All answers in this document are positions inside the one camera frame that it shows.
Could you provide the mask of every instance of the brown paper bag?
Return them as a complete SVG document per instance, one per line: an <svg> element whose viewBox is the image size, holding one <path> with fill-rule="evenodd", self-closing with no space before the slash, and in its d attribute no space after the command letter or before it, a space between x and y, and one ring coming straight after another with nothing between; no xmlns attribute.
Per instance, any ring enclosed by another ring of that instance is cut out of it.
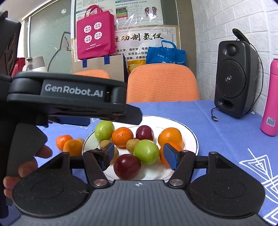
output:
<svg viewBox="0 0 278 226"><path fill-rule="evenodd" d="M128 73L125 56L108 56L73 62L73 74L93 69L106 71L111 79L127 82Z"/></svg>

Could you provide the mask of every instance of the green plum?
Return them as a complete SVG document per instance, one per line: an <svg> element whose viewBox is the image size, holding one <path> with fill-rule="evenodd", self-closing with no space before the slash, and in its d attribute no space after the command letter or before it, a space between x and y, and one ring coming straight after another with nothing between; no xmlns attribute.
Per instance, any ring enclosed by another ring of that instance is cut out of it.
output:
<svg viewBox="0 0 278 226"><path fill-rule="evenodd" d="M109 140L114 132L115 127L110 121L100 121L95 128L95 136L97 140Z"/></svg>
<svg viewBox="0 0 278 226"><path fill-rule="evenodd" d="M153 164L159 158L158 146L150 140L141 140L134 147L133 154L144 164Z"/></svg>

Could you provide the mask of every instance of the speaker cone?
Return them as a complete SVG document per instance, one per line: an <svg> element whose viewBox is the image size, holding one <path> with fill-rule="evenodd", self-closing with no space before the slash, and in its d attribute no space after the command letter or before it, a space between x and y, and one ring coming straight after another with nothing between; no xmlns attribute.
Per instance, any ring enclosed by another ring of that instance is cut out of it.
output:
<svg viewBox="0 0 278 226"><path fill-rule="evenodd" d="M216 85L226 98L235 98L242 93L246 85L244 70L234 60L224 60L218 64Z"/></svg>

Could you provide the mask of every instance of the black cable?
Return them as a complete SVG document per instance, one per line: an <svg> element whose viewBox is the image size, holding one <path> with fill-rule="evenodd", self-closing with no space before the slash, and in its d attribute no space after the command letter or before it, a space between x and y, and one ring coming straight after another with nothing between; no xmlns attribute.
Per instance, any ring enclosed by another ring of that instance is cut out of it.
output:
<svg viewBox="0 0 278 226"><path fill-rule="evenodd" d="M214 107L213 109L211 109L211 118L212 118L213 121L218 122L218 118L215 117L215 116L213 115L213 113L212 113L212 111L213 111L214 109L217 109L217 107Z"/></svg>
<svg viewBox="0 0 278 226"><path fill-rule="evenodd" d="M257 54L258 54L258 56L259 56L261 65L262 65L262 60L261 60L260 55L259 55L258 51L256 50L256 48L255 48L250 42L247 42L247 43L248 43L249 45L251 45L251 46L255 49L255 51L257 52ZM259 99L260 95L262 94L263 85L264 85L264 66L262 65L262 86L261 86L261 91L260 91L260 93L259 93L257 99L255 100L255 102L252 104L252 106L251 106L250 109L248 110L248 112L250 112L250 111L252 110L252 108L254 107L255 103L257 102L257 100Z"/></svg>

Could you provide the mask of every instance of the finger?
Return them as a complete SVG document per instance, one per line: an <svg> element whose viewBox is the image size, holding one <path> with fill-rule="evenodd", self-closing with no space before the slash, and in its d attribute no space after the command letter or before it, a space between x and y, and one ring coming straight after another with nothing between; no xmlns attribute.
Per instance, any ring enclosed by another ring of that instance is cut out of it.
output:
<svg viewBox="0 0 278 226"><path fill-rule="evenodd" d="M21 180L21 177L16 176L6 176L3 180L5 188L8 190L13 190L15 185Z"/></svg>
<svg viewBox="0 0 278 226"><path fill-rule="evenodd" d="M18 174L22 178L28 176L30 173L34 172L38 168L38 163L35 158L31 161L25 162L18 167Z"/></svg>
<svg viewBox="0 0 278 226"><path fill-rule="evenodd" d="M50 158L52 156L53 152L52 150L44 145L41 150L39 150L36 154L37 157L40 157L40 158L44 158L44 159L47 159L47 158Z"/></svg>
<svg viewBox="0 0 278 226"><path fill-rule="evenodd" d="M12 198L12 190L9 190L9 189L4 189L4 195L7 196L8 198L10 199L13 199Z"/></svg>

